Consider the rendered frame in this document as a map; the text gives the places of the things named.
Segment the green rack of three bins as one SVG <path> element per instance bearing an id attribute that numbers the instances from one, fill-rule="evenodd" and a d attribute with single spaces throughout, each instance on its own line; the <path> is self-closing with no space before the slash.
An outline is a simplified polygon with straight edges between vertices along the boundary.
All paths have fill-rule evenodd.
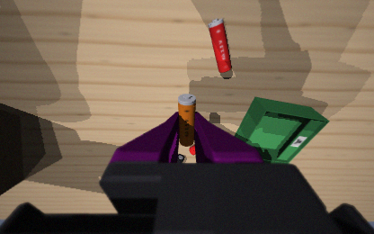
<path id="1" fill-rule="evenodd" d="M 328 122 L 312 107 L 255 97 L 235 137 L 264 163 L 289 163 Z"/>

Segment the red battery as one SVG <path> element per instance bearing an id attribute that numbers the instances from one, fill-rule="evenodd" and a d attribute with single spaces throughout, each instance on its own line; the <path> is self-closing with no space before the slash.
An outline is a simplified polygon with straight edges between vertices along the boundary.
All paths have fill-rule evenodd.
<path id="1" fill-rule="evenodd" d="M 190 151 L 190 153 L 191 153 L 192 155 L 195 155 L 195 145 L 191 146 L 191 147 L 189 148 L 189 151 Z"/>
<path id="2" fill-rule="evenodd" d="M 218 64 L 218 72 L 228 72 L 231 69 L 231 61 L 223 18 L 217 18 L 209 23 L 209 34 Z"/>

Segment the black battery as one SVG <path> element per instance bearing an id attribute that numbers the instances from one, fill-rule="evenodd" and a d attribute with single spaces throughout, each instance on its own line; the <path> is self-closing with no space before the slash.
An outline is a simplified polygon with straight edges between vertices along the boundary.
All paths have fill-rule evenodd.
<path id="1" fill-rule="evenodd" d="M 184 161 L 183 155 L 179 154 L 177 158 L 177 163 L 182 163 Z"/>

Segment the orange battery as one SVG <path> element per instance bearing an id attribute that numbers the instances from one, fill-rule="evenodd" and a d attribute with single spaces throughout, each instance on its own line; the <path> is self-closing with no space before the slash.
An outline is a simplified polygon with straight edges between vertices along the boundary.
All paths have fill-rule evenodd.
<path id="1" fill-rule="evenodd" d="M 194 143 L 194 121 L 196 110 L 196 96 L 181 94 L 178 96 L 180 144 L 189 147 Z"/>

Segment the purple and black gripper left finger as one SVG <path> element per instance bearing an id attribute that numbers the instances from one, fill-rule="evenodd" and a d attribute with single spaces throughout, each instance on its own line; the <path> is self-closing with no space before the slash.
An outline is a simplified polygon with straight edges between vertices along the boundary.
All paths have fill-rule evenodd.
<path id="1" fill-rule="evenodd" d="M 177 163 L 179 136 L 179 113 L 175 112 L 167 121 L 117 148 L 109 164 L 114 161 Z"/>

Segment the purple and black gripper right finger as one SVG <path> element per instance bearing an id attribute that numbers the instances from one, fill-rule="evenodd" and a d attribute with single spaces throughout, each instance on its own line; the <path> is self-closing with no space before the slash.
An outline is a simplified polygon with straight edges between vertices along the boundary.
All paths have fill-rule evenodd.
<path id="1" fill-rule="evenodd" d="M 257 148 L 210 123 L 198 112 L 195 112 L 194 145 L 196 163 L 205 163 L 204 154 L 206 163 L 264 163 Z"/>

